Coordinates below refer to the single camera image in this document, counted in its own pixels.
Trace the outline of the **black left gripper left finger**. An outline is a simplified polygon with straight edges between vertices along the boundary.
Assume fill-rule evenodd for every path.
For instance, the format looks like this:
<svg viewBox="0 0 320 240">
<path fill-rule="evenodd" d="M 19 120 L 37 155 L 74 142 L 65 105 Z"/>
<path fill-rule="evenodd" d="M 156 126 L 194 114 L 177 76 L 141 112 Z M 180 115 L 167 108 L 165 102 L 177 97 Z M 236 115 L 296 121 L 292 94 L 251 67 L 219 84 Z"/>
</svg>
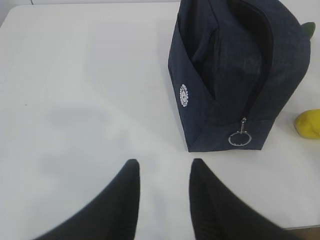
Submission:
<svg viewBox="0 0 320 240">
<path fill-rule="evenodd" d="M 140 165 L 129 159 L 90 203 L 38 239 L 133 240 L 139 206 Z"/>
</svg>

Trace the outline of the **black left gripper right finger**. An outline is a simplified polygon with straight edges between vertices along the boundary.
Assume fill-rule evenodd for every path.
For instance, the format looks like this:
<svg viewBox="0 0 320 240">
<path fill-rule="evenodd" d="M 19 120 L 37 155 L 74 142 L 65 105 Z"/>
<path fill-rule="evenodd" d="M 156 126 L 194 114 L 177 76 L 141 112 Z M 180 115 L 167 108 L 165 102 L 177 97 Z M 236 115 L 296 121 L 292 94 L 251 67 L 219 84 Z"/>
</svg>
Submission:
<svg viewBox="0 0 320 240">
<path fill-rule="evenodd" d="M 197 240 L 296 240 L 239 199 L 195 158 L 190 170 L 190 215 Z"/>
</svg>

